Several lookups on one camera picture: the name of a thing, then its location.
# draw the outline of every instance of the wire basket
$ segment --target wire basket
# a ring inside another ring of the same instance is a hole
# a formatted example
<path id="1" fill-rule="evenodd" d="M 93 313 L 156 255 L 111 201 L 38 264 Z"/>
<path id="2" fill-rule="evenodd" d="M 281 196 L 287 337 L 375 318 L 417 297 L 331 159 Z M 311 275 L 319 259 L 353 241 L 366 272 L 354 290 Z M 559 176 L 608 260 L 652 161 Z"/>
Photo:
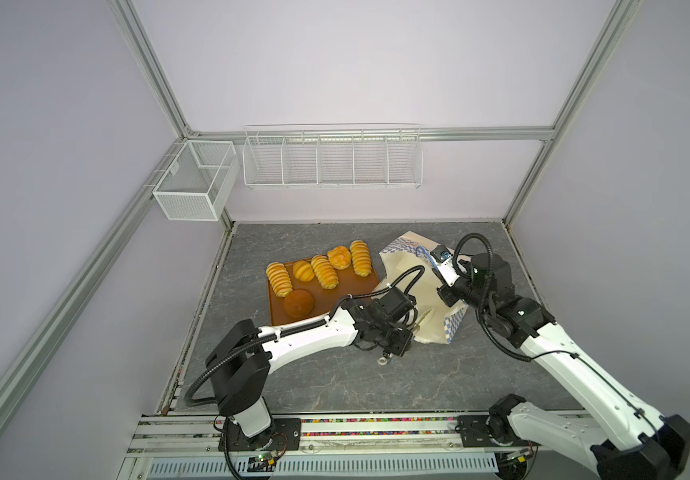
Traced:
<path id="1" fill-rule="evenodd" d="M 153 195 L 169 220 L 218 221 L 239 170 L 233 142 L 188 140 Z"/>
<path id="2" fill-rule="evenodd" d="M 418 187 L 419 129 L 254 134 L 244 143 L 249 188 Z"/>

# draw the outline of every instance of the round bun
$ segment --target round bun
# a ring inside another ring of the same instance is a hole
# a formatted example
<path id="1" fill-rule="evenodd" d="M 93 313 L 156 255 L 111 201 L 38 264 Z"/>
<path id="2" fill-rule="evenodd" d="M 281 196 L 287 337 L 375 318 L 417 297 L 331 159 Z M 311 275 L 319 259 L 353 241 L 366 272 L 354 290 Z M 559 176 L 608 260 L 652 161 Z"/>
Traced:
<path id="1" fill-rule="evenodd" d="M 350 250 L 344 246 L 335 246 L 326 254 L 329 257 L 329 262 L 338 270 L 344 270 L 350 266 Z"/>
<path id="2" fill-rule="evenodd" d="M 307 290 L 292 290 L 283 299 L 283 309 L 286 313 L 296 320 L 301 320 L 307 317 L 316 302 L 312 299 L 312 295 Z"/>

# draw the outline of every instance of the black motor joint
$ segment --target black motor joint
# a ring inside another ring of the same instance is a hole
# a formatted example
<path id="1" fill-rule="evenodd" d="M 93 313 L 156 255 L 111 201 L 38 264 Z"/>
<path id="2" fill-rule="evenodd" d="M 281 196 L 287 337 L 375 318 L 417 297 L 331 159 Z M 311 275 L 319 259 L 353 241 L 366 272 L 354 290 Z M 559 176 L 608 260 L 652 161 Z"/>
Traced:
<path id="1" fill-rule="evenodd" d="M 381 298 L 350 300 L 346 310 L 355 321 L 357 341 L 382 348 L 384 356 L 402 356 L 411 346 L 412 331 L 401 323 L 415 310 L 416 299 L 393 287 Z"/>
<path id="2" fill-rule="evenodd" d="M 438 288 L 438 294 L 447 306 L 464 300 L 471 306 L 484 304 L 485 321 L 498 335 L 507 339 L 515 348 L 531 337 L 537 337 L 537 330 L 555 318 L 536 300 L 515 293 L 510 264 L 500 255 L 492 255 L 492 278 L 484 297 L 484 281 L 488 274 L 488 255 L 476 254 L 470 261 L 459 263 L 471 274 L 471 278 L 460 276 L 454 285 L 445 283 Z"/>

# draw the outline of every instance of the black cable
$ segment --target black cable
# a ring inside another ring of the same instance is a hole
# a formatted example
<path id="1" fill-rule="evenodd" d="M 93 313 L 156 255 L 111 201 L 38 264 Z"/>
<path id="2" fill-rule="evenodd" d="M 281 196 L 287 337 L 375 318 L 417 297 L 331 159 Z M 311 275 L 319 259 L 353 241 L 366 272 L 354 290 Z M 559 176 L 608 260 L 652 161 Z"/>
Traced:
<path id="1" fill-rule="evenodd" d="M 230 444 L 228 437 L 227 437 L 227 426 L 230 424 L 230 420 L 225 419 L 225 429 L 222 434 L 222 450 L 225 452 L 225 463 L 227 464 L 227 469 L 230 470 L 230 474 L 233 475 L 233 478 L 235 480 L 245 480 L 244 477 L 241 476 L 241 474 L 238 473 L 238 470 L 236 470 L 236 466 L 233 465 L 233 462 L 230 460 L 230 452 L 228 450 L 228 444 Z"/>
<path id="2" fill-rule="evenodd" d="M 217 420 L 219 417 L 220 417 L 220 416 L 216 416 L 216 417 L 214 418 L 214 421 L 211 423 L 211 426 L 214 427 L 214 429 L 217 430 L 219 433 L 221 433 L 221 434 L 224 435 L 225 431 L 224 431 L 222 428 L 216 426 L 216 420 Z"/>
<path id="3" fill-rule="evenodd" d="M 419 317 L 419 312 L 417 312 L 416 306 L 414 308 L 412 308 L 412 312 L 414 312 L 414 317 L 412 317 L 412 322 L 411 323 L 407 322 L 406 326 L 414 326 L 414 324 L 417 323 L 417 318 Z"/>
<path id="4" fill-rule="evenodd" d="M 580 357 L 580 354 L 576 352 L 567 352 L 566 350 L 551 350 L 550 352 L 542 352 L 539 355 L 533 356 L 532 360 L 536 360 L 541 356 L 550 355 L 551 353 L 568 353 L 571 356 L 571 358 L 575 359 Z"/>
<path id="5" fill-rule="evenodd" d="M 486 337 L 492 341 L 494 346 L 496 346 L 501 352 L 503 352 L 505 355 L 516 359 L 520 360 L 522 362 L 530 362 L 532 358 L 530 356 L 523 355 L 521 353 L 513 352 L 506 346 L 500 343 L 499 340 L 494 338 L 494 335 L 490 331 L 488 325 L 486 324 L 486 320 L 484 318 L 484 300 L 488 298 L 488 291 L 489 287 L 492 285 L 492 278 L 494 276 L 494 272 L 492 271 L 494 268 L 494 250 L 492 248 L 492 244 L 488 241 L 488 238 L 481 234 L 467 234 L 465 235 L 462 240 L 459 241 L 457 244 L 457 248 L 454 251 L 454 257 L 452 260 L 452 264 L 454 265 L 454 270 L 457 272 L 458 275 L 460 276 L 465 276 L 465 274 L 462 272 L 462 269 L 459 268 L 457 265 L 457 255 L 459 254 L 460 249 L 462 246 L 465 245 L 465 243 L 468 240 L 471 240 L 475 238 L 476 240 L 480 240 L 482 244 L 484 244 L 484 248 L 486 249 L 486 277 L 484 278 L 484 287 L 483 291 L 481 292 L 481 301 L 478 302 L 478 308 L 475 309 L 475 318 L 478 320 L 478 323 L 481 325 L 482 330 L 486 334 Z"/>
<path id="6" fill-rule="evenodd" d="M 314 328 L 318 328 L 320 326 L 323 326 L 326 324 L 326 320 L 318 320 L 312 323 L 307 323 L 305 325 L 300 325 L 300 326 L 294 326 L 289 329 L 284 329 L 281 331 L 281 337 L 284 336 L 289 336 L 289 335 L 294 335 L 295 333 L 299 332 L 305 332 L 307 330 L 311 330 Z M 242 355 L 245 352 L 248 352 L 250 350 L 253 350 L 254 348 L 262 345 L 263 343 L 267 342 L 272 342 L 273 340 L 276 339 L 275 335 L 265 335 L 261 336 L 259 338 L 256 338 L 254 340 L 251 340 L 250 342 L 239 346 L 223 358 L 222 360 L 219 360 L 217 363 L 214 364 L 211 368 L 206 370 L 204 373 L 201 373 L 200 376 L 193 382 L 193 385 L 190 386 L 189 389 L 187 389 L 187 392 L 185 393 L 185 398 L 184 402 L 185 405 L 187 406 L 200 406 L 200 405 L 206 405 L 209 403 L 215 403 L 216 399 L 214 397 L 203 397 L 203 398 L 193 398 L 193 395 L 196 394 L 199 388 L 202 387 L 203 384 L 206 383 L 206 380 L 211 377 L 214 372 L 219 370 L 223 365 L 228 363 L 230 360 L 233 360 L 234 358 L 238 357 L 238 355 Z"/>
<path id="7" fill-rule="evenodd" d="M 405 295 L 408 295 L 408 292 L 412 289 L 414 284 L 419 281 L 419 277 L 425 273 L 425 267 L 423 265 L 417 265 L 417 266 L 419 267 L 419 269 L 418 269 L 419 274 L 417 274 L 414 278 L 412 278 L 412 281 L 408 283 L 406 290 L 403 291 L 403 293 Z M 416 269 L 417 266 L 413 266 L 412 268 L 408 269 L 406 272 L 404 272 L 404 274 L 412 271 L 412 269 Z"/>
<path id="8" fill-rule="evenodd" d="M 406 288 L 406 290 L 408 291 L 409 289 L 412 288 L 412 286 L 414 286 L 414 283 L 415 283 L 417 280 L 419 280 L 419 277 L 422 276 L 422 274 L 425 273 L 425 267 L 424 267 L 423 265 L 415 265 L 415 266 L 413 266 L 412 268 L 408 269 L 408 270 L 407 270 L 406 272 L 404 272 L 403 274 L 398 275 L 398 278 L 396 278 L 396 279 L 392 282 L 391 286 L 387 286 L 387 287 L 385 287 L 385 288 L 383 288 L 383 289 L 381 289 L 381 290 L 377 290 L 376 292 L 359 293 L 359 294 L 356 294 L 356 295 L 347 295 L 347 296 L 342 297 L 341 299 L 339 299 L 339 300 L 337 301 L 337 303 L 334 304 L 334 307 L 333 307 L 333 308 L 331 309 L 331 311 L 329 312 L 329 318 L 334 318 L 334 313 L 336 313 L 337 310 L 340 308 L 340 306 L 342 306 L 342 304 L 343 304 L 344 302 L 346 302 L 347 300 L 354 299 L 354 298 L 371 298 L 371 297 L 373 297 L 373 296 L 384 295 L 385 293 L 388 293 L 388 292 L 390 291 L 390 289 L 392 288 L 392 286 L 396 286 L 396 285 L 398 284 L 398 282 L 400 282 L 401 280 L 407 278 L 408 275 L 413 274 L 414 272 L 419 272 L 419 274 L 417 274 L 417 276 L 414 277 L 414 279 L 412 280 L 412 282 L 408 284 L 408 287 Z"/>
<path id="9" fill-rule="evenodd" d="M 542 353 L 540 353 L 539 355 L 533 356 L 533 357 L 532 357 L 532 360 L 536 360 L 536 359 L 538 359 L 538 358 L 541 357 L 541 356 L 550 355 L 551 353 L 566 353 L 566 354 L 568 354 L 572 359 L 579 360 L 580 362 L 584 363 L 585 366 L 586 366 L 587 368 L 589 368 L 593 373 L 595 373 L 595 375 L 596 375 L 599 379 L 603 380 L 604 383 L 606 383 L 606 384 L 609 386 L 609 388 L 612 389 L 612 390 L 614 391 L 614 393 L 616 393 L 617 395 L 619 395 L 620 398 L 622 398 L 623 400 L 625 400 L 625 403 L 628 404 L 628 407 L 629 407 L 629 408 L 632 408 L 633 411 L 636 412 L 636 415 L 639 415 L 641 418 L 643 418 L 643 419 L 646 421 L 646 423 L 649 424 L 649 427 L 651 427 L 651 429 L 654 430 L 653 438 L 654 438 L 655 440 L 659 441 L 659 437 L 658 437 L 659 431 L 658 431 L 657 428 L 654 426 L 654 424 L 651 422 L 651 420 L 649 420 L 649 419 L 646 417 L 646 415 L 644 414 L 644 411 L 641 410 L 640 408 L 636 407 L 635 405 L 633 405 L 633 403 L 632 403 L 625 395 L 623 395 L 622 392 L 620 392 L 619 390 L 617 390 L 617 387 L 615 387 L 614 385 L 612 385 L 611 382 L 609 382 L 609 381 L 606 379 L 605 376 L 601 375 L 600 372 L 599 372 L 598 370 L 596 370 L 595 368 L 592 367 L 591 364 L 589 364 L 588 362 L 586 362 L 586 361 L 580 356 L 579 353 L 577 353 L 577 352 L 567 352 L 566 350 L 551 350 L 550 352 L 542 352 Z"/>
<path id="10" fill-rule="evenodd" d="M 459 253 L 462 251 L 462 247 L 468 242 L 468 240 L 472 240 L 474 238 L 484 242 L 484 246 L 488 244 L 488 239 L 481 234 L 467 234 L 459 242 L 457 242 L 457 246 L 454 249 L 454 254 L 452 255 L 452 266 L 454 267 L 454 271 L 457 273 L 457 275 L 460 275 L 462 278 L 466 278 L 468 280 L 473 278 L 473 272 L 465 272 L 463 269 L 461 269 L 459 264 L 457 264 L 457 258 L 459 258 Z"/>
<path id="11" fill-rule="evenodd" d="M 375 348 L 377 348 L 377 347 L 379 346 L 379 345 L 376 344 L 376 343 L 375 343 L 374 345 L 368 346 L 368 347 L 366 347 L 366 348 L 364 348 L 364 347 L 362 347 L 362 346 L 360 346 L 360 345 L 357 345 L 357 344 L 355 344 L 355 343 L 353 343 L 352 345 L 353 345 L 355 348 L 357 348 L 358 350 L 361 350 L 362 352 L 370 352 L 370 351 L 374 350 Z"/>
<path id="12" fill-rule="evenodd" d="M 585 366 L 586 366 L 587 368 L 589 368 L 590 370 L 592 370 L 593 373 L 595 373 L 595 374 L 598 376 L 598 378 L 600 378 L 601 380 L 604 381 L 604 383 L 606 383 L 607 385 L 609 385 L 609 388 L 611 388 L 612 390 L 614 390 L 614 392 L 617 393 L 617 395 L 619 395 L 620 398 L 622 398 L 623 400 L 625 400 L 625 403 L 628 404 L 628 407 L 632 408 L 632 409 L 636 412 L 636 415 L 640 415 L 640 416 L 646 421 L 646 423 L 649 424 L 649 427 L 651 427 L 651 429 L 654 430 L 654 435 L 653 435 L 652 438 L 654 438 L 655 440 L 659 441 L 659 434 L 660 434 L 659 431 L 654 427 L 654 424 L 653 424 L 648 418 L 646 418 L 646 415 L 644 414 L 644 411 L 643 411 L 641 408 L 637 408 L 635 405 L 633 405 L 633 403 L 630 402 L 630 400 L 628 400 L 628 398 L 627 398 L 626 396 L 622 395 L 622 392 L 620 392 L 620 391 L 617 390 L 613 385 L 611 385 L 611 382 L 609 382 L 609 381 L 606 379 L 606 377 L 604 377 L 603 375 L 601 375 L 601 374 L 598 372 L 598 370 L 596 370 L 596 369 L 594 369 L 592 366 L 590 366 L 590 364 L 587 363 L 582 357 L 580 357 L 580 355 L 577 355 L 577 356 L 574 357 L 574 358 L 577 359 L 577 360 L 579 360 L 580 362 L 584 363 Z"/>

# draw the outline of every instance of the brown bun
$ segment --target brown bun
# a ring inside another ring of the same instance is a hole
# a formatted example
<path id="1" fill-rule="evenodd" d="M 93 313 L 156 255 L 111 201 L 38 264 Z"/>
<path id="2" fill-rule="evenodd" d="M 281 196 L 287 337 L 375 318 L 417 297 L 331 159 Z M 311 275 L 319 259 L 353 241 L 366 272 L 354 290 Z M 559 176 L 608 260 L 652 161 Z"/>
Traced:
<path id="1" fill-rule="evenodd" d="M 307 290 L 292 290 L 283 299 L 283 309 L 295 320 L 306 318 L 314 306 L 316 306 L 316 302 Z"/>

